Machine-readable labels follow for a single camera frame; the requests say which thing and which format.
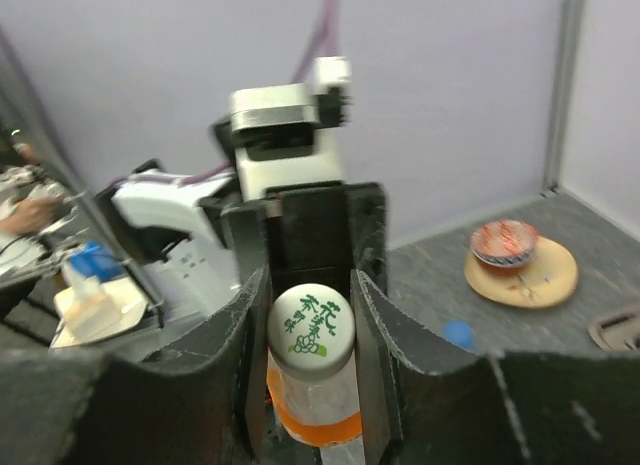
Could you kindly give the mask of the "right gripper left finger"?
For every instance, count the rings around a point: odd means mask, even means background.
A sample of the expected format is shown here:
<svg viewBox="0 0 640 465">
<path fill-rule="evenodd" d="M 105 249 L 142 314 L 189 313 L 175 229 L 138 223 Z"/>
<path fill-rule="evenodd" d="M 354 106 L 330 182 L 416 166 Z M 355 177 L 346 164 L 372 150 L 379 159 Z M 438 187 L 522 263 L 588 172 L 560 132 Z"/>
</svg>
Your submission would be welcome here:
<svg viewBox="0 0 640 465">
<path fill-rule="evenodd" d="M 270 273 L 132 363 L 90 351 L 1 355 L 5 464 L 254 464 L 262 452 Z"/>
</svg>

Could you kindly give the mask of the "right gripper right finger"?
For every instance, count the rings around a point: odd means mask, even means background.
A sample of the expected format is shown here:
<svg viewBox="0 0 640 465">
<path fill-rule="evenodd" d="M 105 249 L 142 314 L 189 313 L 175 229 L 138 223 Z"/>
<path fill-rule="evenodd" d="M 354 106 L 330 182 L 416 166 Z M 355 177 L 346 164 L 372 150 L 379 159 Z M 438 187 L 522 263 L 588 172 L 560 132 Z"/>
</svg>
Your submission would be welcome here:
<svg viewBox="0 0 640 465">
<path fill-rule="evenodd" d="M 639 358 L 476 355 L 351 274 L 369 464 L 635 464 Z"/>
</svg>

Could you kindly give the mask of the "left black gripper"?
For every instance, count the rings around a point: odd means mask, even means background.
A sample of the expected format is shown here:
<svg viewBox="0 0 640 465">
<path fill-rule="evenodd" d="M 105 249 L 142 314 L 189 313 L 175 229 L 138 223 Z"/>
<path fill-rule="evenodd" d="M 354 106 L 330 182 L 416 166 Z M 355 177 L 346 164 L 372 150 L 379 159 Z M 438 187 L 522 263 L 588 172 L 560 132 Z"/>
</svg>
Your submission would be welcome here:
<svg viewBox="0 0 640 465">
<path fill-rule="evenodd" d="M 386 194 L 375 182 L 274 189 L 222 212 L 240 281 L 267 267 L 274 295 L 302 283 L 349 295 L 353 269 L 386 291 L 386 218 Z"/>
</svg>

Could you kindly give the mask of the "white tea bottle cap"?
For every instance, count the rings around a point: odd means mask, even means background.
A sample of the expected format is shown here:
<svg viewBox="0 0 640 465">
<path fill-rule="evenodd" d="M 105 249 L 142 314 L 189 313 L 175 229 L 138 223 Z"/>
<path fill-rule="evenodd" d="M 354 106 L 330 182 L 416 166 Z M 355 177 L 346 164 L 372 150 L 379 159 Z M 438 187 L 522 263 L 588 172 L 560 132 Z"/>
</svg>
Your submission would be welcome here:
<svg viewBox="0 0 640 465">
<path fill-rule="evenodd" d="M 318 283 L 289 288 L 273 302 L 267 319 L 271 355 L 287 375 L 322 381 L 349 361 L 355 343 L 355 318 L 349 301 Z"/>
</svg>

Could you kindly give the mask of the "orange tea bottle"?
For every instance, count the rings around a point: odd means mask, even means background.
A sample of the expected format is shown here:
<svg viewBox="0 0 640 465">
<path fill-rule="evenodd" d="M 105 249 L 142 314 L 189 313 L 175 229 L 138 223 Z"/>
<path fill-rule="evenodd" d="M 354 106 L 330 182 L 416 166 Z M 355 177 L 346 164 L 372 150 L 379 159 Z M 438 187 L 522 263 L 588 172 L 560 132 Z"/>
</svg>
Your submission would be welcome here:
<svg viewBox="0 0 640 465">
<path fill-rule="evenodd" d="M 362 424 L 355 360 L 334 376 L 305 382 L 268 358 L 267 386 L 276 417 L 289 438 L 320 452 L 323 464 L 363 464 Z"/>
</svg>

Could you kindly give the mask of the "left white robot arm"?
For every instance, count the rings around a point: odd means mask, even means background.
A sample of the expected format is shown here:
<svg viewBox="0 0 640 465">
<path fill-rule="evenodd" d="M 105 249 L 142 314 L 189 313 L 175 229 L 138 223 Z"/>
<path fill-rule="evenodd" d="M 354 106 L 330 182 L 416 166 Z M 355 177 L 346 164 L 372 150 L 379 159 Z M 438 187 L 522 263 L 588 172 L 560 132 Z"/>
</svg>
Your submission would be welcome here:
<svg viewBox="0 0 640 465">
<path fill-rule="evenodd" d="M 384 189 L 347 183 L 335 159 L 246 161 L 200 176 L 150 160 L 97 201 L 131 257 L 156 262 L 189 240 L 208 255 L 207 281 L 260 273 L 271 297 L 307 282 L 350 297 L 359 271 L 388 288 Z"/>
</svg>

